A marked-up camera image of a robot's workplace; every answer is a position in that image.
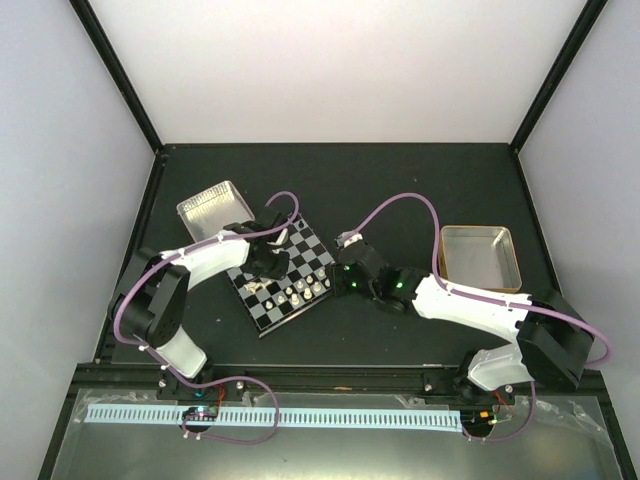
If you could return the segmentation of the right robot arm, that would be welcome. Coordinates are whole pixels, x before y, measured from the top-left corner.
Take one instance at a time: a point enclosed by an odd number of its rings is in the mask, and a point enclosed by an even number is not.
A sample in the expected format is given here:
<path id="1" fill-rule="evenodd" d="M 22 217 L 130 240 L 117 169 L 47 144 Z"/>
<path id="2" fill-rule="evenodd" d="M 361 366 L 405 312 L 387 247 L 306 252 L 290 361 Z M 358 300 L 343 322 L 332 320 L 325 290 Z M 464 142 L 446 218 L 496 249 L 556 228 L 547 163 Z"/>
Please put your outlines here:
<path id="1" fill-rule="evenodd" d="M 579 386 L 595 335 L 556 290 L 539 298 L 490 292 L 396 268 L 359 234 L 338 239 L 337 260 L 326 272 L 337 296 L 357 294 L 390 313 L 455 323 L 502 339 L 500 347 L 465 355 L 454 388 L 467 403 L 524 382 L 560 392 Z"/>

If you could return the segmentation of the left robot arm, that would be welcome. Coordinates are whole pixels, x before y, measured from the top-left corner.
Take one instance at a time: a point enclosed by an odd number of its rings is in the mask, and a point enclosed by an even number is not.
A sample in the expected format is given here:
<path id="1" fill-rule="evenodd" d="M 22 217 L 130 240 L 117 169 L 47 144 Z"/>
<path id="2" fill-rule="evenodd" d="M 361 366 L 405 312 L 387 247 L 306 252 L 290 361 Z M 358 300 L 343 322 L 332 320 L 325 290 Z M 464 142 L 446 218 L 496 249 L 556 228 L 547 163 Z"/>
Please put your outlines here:
<path id="1" fill-rule="evenodd" d="M 193 399 L 214 388 L 207 354 L 183 326 L 191 290 L 233 268 L 282 278 L 289 256 L 275 251 L 295 215 L 269 206 L 253 220 L 233 222 L 211 237 L 176 250 L 138 250 L 116 286 L 109 314 L 116 339 L 140 347 L 180 375 L 179 386 Z"/>

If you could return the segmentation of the pile of white chess pieces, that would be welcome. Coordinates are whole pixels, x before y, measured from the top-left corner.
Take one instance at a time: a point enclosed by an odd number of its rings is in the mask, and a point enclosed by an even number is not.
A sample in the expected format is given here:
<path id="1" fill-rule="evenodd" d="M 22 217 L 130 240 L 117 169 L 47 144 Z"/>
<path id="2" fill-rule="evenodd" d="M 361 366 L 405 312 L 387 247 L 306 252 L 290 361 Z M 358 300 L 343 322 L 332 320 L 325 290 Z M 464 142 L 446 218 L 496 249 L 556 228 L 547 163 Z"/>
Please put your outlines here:
<path id="1" fill-rule="evenodd" d="M 265 281 L 249 281 L 247 282 L 243 288 L 251 295 L 256 294 L 258 291 L 266 289 L 269 285 L 273 283 L 272 280 Z"/>

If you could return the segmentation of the left circuit board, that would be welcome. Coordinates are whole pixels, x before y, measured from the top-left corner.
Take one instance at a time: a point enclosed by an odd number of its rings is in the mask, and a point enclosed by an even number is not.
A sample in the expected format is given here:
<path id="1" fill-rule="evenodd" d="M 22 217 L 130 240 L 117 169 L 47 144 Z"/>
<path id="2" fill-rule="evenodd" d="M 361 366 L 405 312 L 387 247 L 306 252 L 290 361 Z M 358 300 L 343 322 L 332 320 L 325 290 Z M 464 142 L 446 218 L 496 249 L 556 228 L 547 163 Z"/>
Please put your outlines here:
<path id="1" fill-rule="evenodd" d="M 219 413 L 215 406 L 193 406 L 187 408 L 182 414 L 182 422 L 214 422 Z"/>

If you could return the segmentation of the circuit board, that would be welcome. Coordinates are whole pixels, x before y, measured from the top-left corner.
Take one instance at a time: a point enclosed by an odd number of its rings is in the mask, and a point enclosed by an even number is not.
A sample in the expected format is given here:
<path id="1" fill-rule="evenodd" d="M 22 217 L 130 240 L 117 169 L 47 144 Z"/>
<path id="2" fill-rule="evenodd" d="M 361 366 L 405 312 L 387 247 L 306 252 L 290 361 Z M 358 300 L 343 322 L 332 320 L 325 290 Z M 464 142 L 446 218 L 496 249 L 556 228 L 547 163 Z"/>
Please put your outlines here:
<path id="1" fill-rule="evenodd" d="M 509 412 L 501 414 L 488 410 L 465 411 L 460 414 L 461 423 L 465 427 L 479 427 L 484 425 L 496 425 L 511 421 L 513 415 Z"/>
<path id="2" fill-rule="evenodd" d="M 214 422 L 219 413 L 215 406 L 193 406 L 187 408 L 182 414 L 182 422 Z"/>

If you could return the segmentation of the right circuit board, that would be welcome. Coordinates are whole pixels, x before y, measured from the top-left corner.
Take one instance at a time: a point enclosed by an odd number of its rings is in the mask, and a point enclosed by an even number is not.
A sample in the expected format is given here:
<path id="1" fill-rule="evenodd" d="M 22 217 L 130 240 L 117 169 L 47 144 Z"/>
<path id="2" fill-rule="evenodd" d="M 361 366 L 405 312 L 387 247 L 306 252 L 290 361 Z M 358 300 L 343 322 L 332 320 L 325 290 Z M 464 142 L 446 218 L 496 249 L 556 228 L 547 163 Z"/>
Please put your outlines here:
<path id="1" fill-rule="evenodd" d="M 501 414 L 488 410 L 465 411 L 460 414 L 461 423 L 465 427 L 479 427 L 484 425 L 496 425 L 511 421 L 513 415 L 509 412 Z"/>

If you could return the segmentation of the black white chessboard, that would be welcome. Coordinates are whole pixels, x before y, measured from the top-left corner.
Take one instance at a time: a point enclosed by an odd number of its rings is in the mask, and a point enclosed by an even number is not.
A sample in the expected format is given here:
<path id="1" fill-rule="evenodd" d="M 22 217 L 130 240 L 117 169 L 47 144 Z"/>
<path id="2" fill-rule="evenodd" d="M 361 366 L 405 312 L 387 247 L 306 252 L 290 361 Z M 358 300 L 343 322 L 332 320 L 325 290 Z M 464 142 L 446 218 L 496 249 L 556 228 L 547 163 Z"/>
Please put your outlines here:
<path id="1" fill-rule="evenodd" d="M 296 222 L 304 220 L 306 227 L 303 230 L 296 228 Z M 284 326 L 303 312 L 309 310 L 319 302 L 328 298 L 331 293 L 331 284 L 327 279 L 327 267 L 334 262 L 334 258 L 316 235 L 312 227 L 302 216 L 297 216 L 288 227 L 289 238 L 282 250 L 290 255 L 289 268 L 286 276 L 281 280 L 272 280 L 273 283 L 266 289 L 256 294 L 249 294 L 243 286 L 249 281 L 265 281 L 270 279 L 255 277 L 244 272 L 244 268 L 232 268 L 227 271 L 227 276 L 239 298 L 245 312 L 251 319 L 260 338 L 274 330 Z M 319 278 L 319 269 L 325 270 L 325 277 Z M 315 275 L 322 290 L 315 295 L 307 277 Z M 303 291 L 296 288 L 296 283 L 302 280 L 306 284 Z"/>

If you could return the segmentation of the pink metal tin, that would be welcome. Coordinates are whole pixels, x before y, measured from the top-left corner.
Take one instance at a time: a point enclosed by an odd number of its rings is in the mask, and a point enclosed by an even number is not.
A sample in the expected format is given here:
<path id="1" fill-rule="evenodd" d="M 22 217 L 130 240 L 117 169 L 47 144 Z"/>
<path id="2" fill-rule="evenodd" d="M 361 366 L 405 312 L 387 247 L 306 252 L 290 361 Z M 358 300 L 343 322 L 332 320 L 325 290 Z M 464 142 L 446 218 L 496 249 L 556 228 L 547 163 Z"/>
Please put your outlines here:
<path id="1" fill-rule="evenodd" d="M 250 207 L 229 180 L 182 201 L 176 210 L 194 242 L 214 236 L 227 225 L 255 219 Z"/>

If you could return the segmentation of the gold metal tin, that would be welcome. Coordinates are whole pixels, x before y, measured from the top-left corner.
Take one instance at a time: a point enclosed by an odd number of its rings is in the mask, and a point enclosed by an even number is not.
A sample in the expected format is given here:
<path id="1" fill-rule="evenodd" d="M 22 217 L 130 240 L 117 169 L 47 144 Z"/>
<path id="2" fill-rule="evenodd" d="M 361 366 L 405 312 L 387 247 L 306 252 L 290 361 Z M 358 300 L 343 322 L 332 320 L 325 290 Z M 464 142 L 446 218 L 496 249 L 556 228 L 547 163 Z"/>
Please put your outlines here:
<path id="1" fill-rule="evenodd" d="M 514 242 L 504 226 L 442 227 L 438 262 L 441 277 L 454 283 L 504 293 L 522 287 Z"/>

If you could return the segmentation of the black mounting rail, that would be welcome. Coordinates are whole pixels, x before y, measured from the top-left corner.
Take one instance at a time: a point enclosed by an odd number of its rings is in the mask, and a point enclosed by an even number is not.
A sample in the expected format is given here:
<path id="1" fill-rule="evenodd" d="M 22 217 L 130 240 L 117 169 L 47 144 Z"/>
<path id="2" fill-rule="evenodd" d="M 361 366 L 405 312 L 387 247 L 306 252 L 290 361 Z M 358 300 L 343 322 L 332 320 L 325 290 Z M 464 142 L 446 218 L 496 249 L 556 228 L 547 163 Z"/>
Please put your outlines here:
<path id="1" fill-rule="evenodd" d="M 456 367 L 209 367 L 194 382 L 179 382 L 163 371 L 158 396 L 178 401 L 238 400 L 245 393 L 265 389 L 248 379 L 267 384 L 276 393 L 377 393 L 434 396 L 447 401 L 472 397 L 471 382 Z"/>

